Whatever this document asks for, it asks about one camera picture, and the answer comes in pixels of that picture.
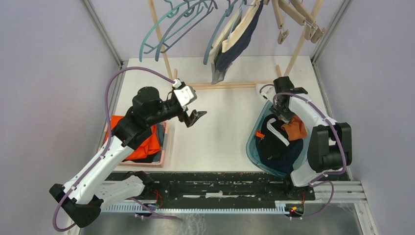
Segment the brown orange underwear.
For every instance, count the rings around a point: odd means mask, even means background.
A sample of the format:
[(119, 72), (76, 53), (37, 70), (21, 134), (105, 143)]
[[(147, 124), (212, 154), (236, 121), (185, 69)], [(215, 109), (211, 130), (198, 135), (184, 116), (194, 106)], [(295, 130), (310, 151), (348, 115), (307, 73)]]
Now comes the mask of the brown orange underwear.
[(289, 141), (296, 141), (307, 137), (305, 125), (297, 115), (294, 115), (289, 123), (283, 124), (281, 129), (287, 133)]

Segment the black white-band underwear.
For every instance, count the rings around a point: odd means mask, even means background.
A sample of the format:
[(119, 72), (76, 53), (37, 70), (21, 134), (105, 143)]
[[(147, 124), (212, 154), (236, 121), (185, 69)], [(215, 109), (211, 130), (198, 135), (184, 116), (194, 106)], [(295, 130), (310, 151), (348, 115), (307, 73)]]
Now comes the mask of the black white-band underwear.
[(268, 115), (254, 134), (258, 155), (263, 162), (294, 162), (299, 157), (303, 141), (290, 141), (282, 129), (283, 122)]

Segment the grey underwear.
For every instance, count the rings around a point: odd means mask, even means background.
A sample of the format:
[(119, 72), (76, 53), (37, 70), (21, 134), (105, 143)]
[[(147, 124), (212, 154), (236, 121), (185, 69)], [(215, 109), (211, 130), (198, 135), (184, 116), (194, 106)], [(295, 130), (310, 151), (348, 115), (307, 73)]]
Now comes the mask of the grey underwear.
[(220, 61), (223, 57), (223, 42), (228, 37), (231, 31), (231, 25), (236, 19), (236, 16), (237, 13), (234, 13), (223, 27), (222, 31), (216, 35), (212, 49), (210, 50), (208, 61), (211, 64), (212, 85), (218, 84), (225, 79), (228, 68), (223, 65), (222, 61)]

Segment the navy cream-band underwear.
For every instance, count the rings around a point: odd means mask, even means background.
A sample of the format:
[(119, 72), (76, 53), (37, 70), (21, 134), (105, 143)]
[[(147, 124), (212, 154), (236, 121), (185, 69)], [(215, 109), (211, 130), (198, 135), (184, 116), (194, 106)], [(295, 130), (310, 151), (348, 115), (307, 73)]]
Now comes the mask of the navy cream-band underwear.
[(223, 65), (227, 68), (232, 64), (232, 62), (248, 47), (253, 32), (256, 29), (259, 16), (262, 12), (264, 3), (261, 0), (258, 10), (256, 11), (253, 20), (249, 24), (247, 30), (243, 33), (242, 37), (232, 46), (228, 46), (227, 43), (223, 42), (223, 57), (220, 61), (223, 62)]

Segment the light blue hanger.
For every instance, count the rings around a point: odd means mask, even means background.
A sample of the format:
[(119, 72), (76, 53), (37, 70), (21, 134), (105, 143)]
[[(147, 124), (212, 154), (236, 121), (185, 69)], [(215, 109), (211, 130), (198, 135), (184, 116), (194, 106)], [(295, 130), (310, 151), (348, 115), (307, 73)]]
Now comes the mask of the light blue hanger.
[(236, 19), (232, 23), (231, 31), (225, 40), (228, 46), (234, 45), (242, 37), (243, 33), (247, 30), (249, 24), (253, 20), (260, 3), (260, 0), (253, 0), (249, 4), (245, 3), (244, 0), (241, 1)]

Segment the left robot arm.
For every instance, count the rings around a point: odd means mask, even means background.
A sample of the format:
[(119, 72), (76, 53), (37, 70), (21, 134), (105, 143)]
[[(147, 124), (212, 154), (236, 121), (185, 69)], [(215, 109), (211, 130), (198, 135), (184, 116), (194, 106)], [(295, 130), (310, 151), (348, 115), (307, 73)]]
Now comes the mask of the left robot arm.
[(154, 193), (151, 179), (143, 171), (103, 187), (101, 184), (123, 160), (152, 135), (152, 127), (177, 117), (191, 127), (205, 111), (187, 114), (187, 105), (197, 99), (191, 86), (173, 88), (163, 101), (154, 87), (143, 87), (133, 98), (126, 115), (110, 130), (107, 140), (93, 158), (69, 181), (54, 184), (49, 192), (74, 225), (84, 228), (93, 223), (101, 211), (125, 199)]

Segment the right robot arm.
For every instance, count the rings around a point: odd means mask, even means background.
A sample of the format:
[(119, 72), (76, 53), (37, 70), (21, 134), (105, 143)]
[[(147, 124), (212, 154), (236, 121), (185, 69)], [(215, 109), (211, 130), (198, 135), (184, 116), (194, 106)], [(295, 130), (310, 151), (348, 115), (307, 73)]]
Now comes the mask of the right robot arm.
[(295, 200), (303, 186), (314, 186), (329, 175), (345, 173), (352, 161), (352, 134), (348, 123), (340, 123), (325, 115), (302, 87), (295, 87), (288, 76), (273, 81), (275, 96), (272, 112), (285, 124), (295, 118), (302, 121), (305, 162), (290, 174), (291, 181), (283, 185), (283, 195)]

